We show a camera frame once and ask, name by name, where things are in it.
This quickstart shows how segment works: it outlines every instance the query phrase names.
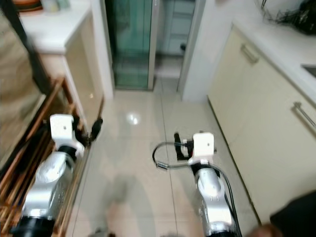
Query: sink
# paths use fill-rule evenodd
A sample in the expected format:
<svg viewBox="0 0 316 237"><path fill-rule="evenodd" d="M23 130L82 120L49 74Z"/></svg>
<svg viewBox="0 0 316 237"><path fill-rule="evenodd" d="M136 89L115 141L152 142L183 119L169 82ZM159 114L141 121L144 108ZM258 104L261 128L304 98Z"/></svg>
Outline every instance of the sink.
<svg viewBox="0 0 316 237"><path fill-rule="evenodd" d="M308 71L310 74L312 74L316 78L316 65L302 64L302 68L304 68L306 71Z"/></svg>

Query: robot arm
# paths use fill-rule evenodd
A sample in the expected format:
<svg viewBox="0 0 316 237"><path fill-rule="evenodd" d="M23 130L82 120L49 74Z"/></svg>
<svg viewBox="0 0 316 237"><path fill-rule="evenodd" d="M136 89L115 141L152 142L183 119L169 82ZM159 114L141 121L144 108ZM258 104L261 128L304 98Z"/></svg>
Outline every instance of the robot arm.
<svg viewBox="0 0 316 237"><path fill-rule="evenodd" d="M77 140L73 122L74 118L71 115L50 117L51 137L57 151L39 165L35 182L27 193L22 208L22 217L17 227L10 231L13 237L50 237L52 235L55 220L73 178L76 161L84 155L85 146ZM82 142L85 141L83 142L85 145L97 137L101 124L102 119L97 120L93 126L94 134L80 138Z"/></svg>
<svg viewBox="0 0 316 237"><path fill-rule="evenodd" d="M195 177L197 190L201 197L199 213L206 237L241 237L238 218L234 205L232 189L228 178L218 167L212 165L214 155L214 136L211 133L197 133L191 141L181 143L180 136L175 133L175 142L160 143L153 152L153 160L157 167L163 169L190 167ZM187 160L183 164L166 164L156 161L155 152L163 145L175 146L177 159ZM180 147L185 147L188 156L184 156ZM228 202L223 176L229 188L231 204Z"/></svg>

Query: glass shower door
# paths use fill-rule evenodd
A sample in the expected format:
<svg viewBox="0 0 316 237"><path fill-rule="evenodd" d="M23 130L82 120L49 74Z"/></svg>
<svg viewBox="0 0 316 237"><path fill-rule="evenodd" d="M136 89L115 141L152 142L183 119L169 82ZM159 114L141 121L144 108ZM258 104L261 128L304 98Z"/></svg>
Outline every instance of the glass shower door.
<svg viewBox="0 0 316 237"><path fill-rule="evenodd" d="M152 89L157 0L106 0L115 86Z"/></svg>

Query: doorway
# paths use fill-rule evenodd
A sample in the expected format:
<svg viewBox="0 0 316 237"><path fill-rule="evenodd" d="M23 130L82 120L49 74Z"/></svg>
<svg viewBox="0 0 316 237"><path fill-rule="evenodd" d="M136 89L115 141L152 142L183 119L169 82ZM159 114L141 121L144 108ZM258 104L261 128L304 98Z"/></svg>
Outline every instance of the doorway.
<svg viewBox="0 0 316 237"><path fill-rule="evenodd" d="M115 89L152 90L163 80L177 90L199 1L105 1Z"/></svg>

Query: white countertop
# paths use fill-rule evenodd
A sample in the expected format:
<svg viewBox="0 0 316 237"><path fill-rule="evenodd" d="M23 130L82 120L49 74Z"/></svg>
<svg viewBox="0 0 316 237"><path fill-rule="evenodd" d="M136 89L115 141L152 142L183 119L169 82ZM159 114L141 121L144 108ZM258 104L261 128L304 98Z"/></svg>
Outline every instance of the white countertop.
<svg viewBox="0 0 316 237"><path fill-rule="evenodd" d="M90 3L78 1L72 2L68 10L24 13L20 19L39 53L65 54L71 40L90 14Z"/></svg>
<svg viewBox="0 0 316 237"><path fill-rule="evenodd" d="M239 17L233 24L316 105L316 78L301 64L316 65L316 37L262 19Z"/></svg>

